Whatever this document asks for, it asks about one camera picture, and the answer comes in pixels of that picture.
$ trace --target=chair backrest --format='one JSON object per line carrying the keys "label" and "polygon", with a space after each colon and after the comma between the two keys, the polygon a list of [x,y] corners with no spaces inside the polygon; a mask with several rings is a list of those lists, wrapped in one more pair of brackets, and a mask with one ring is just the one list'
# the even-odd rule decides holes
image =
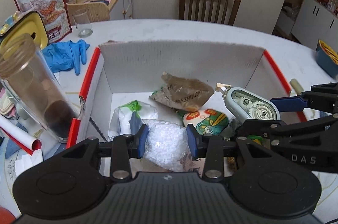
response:
{"label": "chair backrest", "polygon": [[69,15],[70,24],[74,25],[74,19],[72,17],[75,11],[80,9],[86,9],[89,20],[91,22],[101,22],[101,21],[109,21],[109,9],[105,3],[102,2],[93,2],[93,3],[85,3],[85,4],[67,4],[67,11]]}
{"label": "chair backrest", "polygon": [[[205,15],[206,15],[206,8],[207,8],[207,1],[208,0],[203,0],[203,5],[202,5],[202,14],[199,14],[199,7],[200,7],[200,0],[196,0],[196,4],[195,4],[195,15],[194,15],[194,20],[195,21],[205,21]],[[216,0],[210,0],[210,6],[209,6],[209,10],[208,10],[208,15],[207,15],[207,21],[211,22],[212,17],[214,18],[213,22],[217,23],[219,20],[219,12],[221,9],[221,5],[222,5],[222,1],[223,0],[217,0],[217,7],[216,7],[216,11],[214,12],[213,15],[213,6],[214,6],[214,1]],[[234,4],[233,4],[233,8],[229,17],[229,22],[228,25],[233,25],[234,24],[234,20],[236,18],[238,9],[239,9],[239,5],[241,3],[241,0],[234,0]],[[228,9],[228,4],[229,4],[229,0],[225,0],[224,2],[224,7],[223,8],[223,13],[221,16],[221,24],[224,24],[225,22],[225,16],[226,16],[226,11]],[[193,10],[193,0],[189,0],[189,9],[188,9],[188,20],[191,20],[191,16],[192,16],[192,10]],[[179,19],[180,20],[184,20],[185,17],[185,0],[180,0],[179,3]]]}

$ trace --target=glass cup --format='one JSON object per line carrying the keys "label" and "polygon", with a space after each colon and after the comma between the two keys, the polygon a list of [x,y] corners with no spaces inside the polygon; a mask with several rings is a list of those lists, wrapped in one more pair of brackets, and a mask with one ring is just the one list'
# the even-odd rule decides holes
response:
{"label": "glass cup", "polygon": [[79,37],[84,38],[93,33],[87,10],[81,9],[73,13],[73,18]]}

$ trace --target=clear plastic jar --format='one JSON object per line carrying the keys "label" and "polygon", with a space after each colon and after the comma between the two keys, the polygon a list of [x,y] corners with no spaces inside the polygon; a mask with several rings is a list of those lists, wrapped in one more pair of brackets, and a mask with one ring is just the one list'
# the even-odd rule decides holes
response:
{"label": "clear plastic jar", "polygon": [[0,46],[0,78],[22,108],[60,142],[67,142],[78,114],[29,34]]}

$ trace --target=ribbed black surface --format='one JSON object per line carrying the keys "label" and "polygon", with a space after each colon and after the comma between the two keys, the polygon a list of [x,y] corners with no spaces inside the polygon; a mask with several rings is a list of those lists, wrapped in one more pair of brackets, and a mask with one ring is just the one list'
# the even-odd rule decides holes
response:
{"label": "ribbed black surface", "polygon": [[265,219],[245,211],[221,184],[197,173],[140,173],[134,181],[114,185],[93,210],[66,220],[23,216],[16,224],[319,224],[307,215],[293,220]]}

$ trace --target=transparent correction tape cover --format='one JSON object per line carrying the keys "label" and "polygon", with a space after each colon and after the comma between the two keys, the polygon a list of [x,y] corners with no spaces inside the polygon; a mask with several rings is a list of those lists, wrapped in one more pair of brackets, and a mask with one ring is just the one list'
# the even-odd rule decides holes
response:
{"label": "transparent correction tape cover", "polygon": [[232,99],[253,119],[276,120],[277,113],[273,106],[256,96],[242,90],[234,90]]}

